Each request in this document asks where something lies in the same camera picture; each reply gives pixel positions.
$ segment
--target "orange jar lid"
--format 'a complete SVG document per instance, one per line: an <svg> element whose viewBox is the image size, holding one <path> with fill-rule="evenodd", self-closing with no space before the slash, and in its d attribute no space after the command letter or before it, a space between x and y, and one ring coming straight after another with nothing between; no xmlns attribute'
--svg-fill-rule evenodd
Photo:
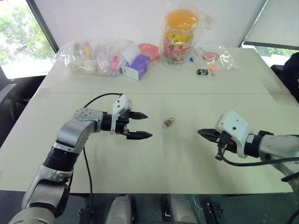
<svg viewBox="0 0 299 224"><path fill-rule="evenodd" d="M198 16L188 9L177 9L169 13L166 18L166 24L172 29L189 30L197 26Z"/></svg>

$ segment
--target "black cable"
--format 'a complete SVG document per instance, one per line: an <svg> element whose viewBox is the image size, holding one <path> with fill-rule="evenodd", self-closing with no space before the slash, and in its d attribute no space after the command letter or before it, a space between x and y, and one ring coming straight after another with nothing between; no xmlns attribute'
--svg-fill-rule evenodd
<svg viewBox="0 0 299 224"><path fill-rule="evenodd" d="M292 179L292 178L294 178L296 176L299 176L299 172L293 173L293 174L288 175L288 176L285 176L284 178L281 178L281 181L282 182L288 182L290 179Z"/></svg>
<svg viewBox="0 0 299 224"><path fill-rule="evenodd" d="M94 98L94 99L92 99L91 101L89 101L89 102L84 106L84 108L88 107L93 101L95 101L95 100L97 100L97 99L99 99L99 98L101 98L101 97L109 96L109 95L121 96L122 93L111 92L111 93L106 93L106 94L97 96L96 98ZM90 170L89 170L89 165L88 165L88 160L87 160L87 157L86 157L85 147L83 147L83 153L84 153L84 159L85 159L86 168L87 168L87 172L88 172L89 187L90 187L90 194L89 194L89 210L88 210L88 213L87 213L87 220L86 220L86 223L89 224L90 214L91 214L92 205L93 205L93 181L92 181L92 176L91 176L91 174L90 174Z"/></svg>
<svg viewBox="0 0 299 224"><path fill-rule="evenodd" d="M299 209L296 210L289 218L288 222L286 224L292 224L292 222L294 221L295 217L299 215Z"/></svg>
<svg viewBox="0 0 299 224"><path fill-rule="evenodd" d="M88 213L87 213L87 220L86 220L86 223L88 224L89 219L90 219L90 213L91 213L91 210L92 210L92 205L93 205L93 182L92 182L92 176L90 175L90 170L89 170L89 165L88 165L88 161L87 161L87 157L86 157L85 147L83 147L83 153L84 153L84 159L85 159L86 168L87 168L87 172L88 172L89 188L90 188L89 210L88 210Z"/></svg>
<svg viewBox="0 0 299 224"><path fill-rule="evenodd" d="M291 162L291 161L299 161L299 157L292 157L292 158L285 158L279 160L270 160L270 161L262 161L262 162L248 162L248 163L237 163L227 160L222 153L222 148L218 147L218 154L220 158L225 161L226 163L236 166L236 167L254 167L254 166L262 166L267 164L274 164L274 163L282 163L282 162Z"/></svg>
<svg viewBox="0 0 299 224"><path fill-rule="evenodd" d="M117 96L121 96L121 93L115 93L115 92L111 92L111 93L106 93L100 96L97 96L96 98L92 99L91 101L89 101L84 108L88 107L93 101L97 100L98 98L104 97L104 96L109 96L109 95L117 95Z"/></svg>
<svg viewBox="0 0 299 224"><path fill-rule="evenodd" d="M73 170L73 173L71 174L70 182L69 182L68 188L71 187L71 183L72 183L72 181L73 181L73 175L74 175L74 170Z"/></svg>

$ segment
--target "plastic jar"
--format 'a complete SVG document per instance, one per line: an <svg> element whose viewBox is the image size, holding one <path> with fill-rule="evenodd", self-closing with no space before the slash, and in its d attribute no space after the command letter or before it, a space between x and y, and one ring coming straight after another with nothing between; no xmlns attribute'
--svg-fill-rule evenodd
<svg viewBox="0 0 299 224"><path fill-rule="evenodd" d="M163 56L169 64L182 63L191 48L198 16L188 9L178 9L165 18Z"/></svg>

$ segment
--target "small black object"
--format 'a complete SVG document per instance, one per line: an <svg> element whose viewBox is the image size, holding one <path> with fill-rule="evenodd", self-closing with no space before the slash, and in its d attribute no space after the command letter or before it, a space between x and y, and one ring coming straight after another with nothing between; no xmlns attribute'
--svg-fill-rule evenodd
<svg viewBox="0 0 299 224"><path fill-rule="evenodd" d="M207 69L197 69L196 74L206 76L209 74L209 71Z"/></svg>

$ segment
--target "plastic bag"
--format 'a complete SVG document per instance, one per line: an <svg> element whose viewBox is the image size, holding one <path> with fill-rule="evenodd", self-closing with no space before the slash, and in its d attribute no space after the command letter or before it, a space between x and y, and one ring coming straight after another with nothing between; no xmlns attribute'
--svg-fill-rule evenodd
<svg viewBox="0 0 299 224"><path fill-rule="evenodd" d="M71 72L118 76L121 65L125 63L122 53L132 43L127 40L72 41L61 47L56 61L62 62Z"/></svg>
<svg viewBox="0 0 299 224"><path fill-rule="evenodd" d="M196 1L168 2L161 42L161 58L169 64L188 60L189 51L212 26L212 17L199 9Z"/></svg>
<svg viewBox="0 0 299 224"><path fill-rule="evenodd" d="M223 45L198 47L195 52L206 61L211 71L239 69L239 66Z"/></svg>

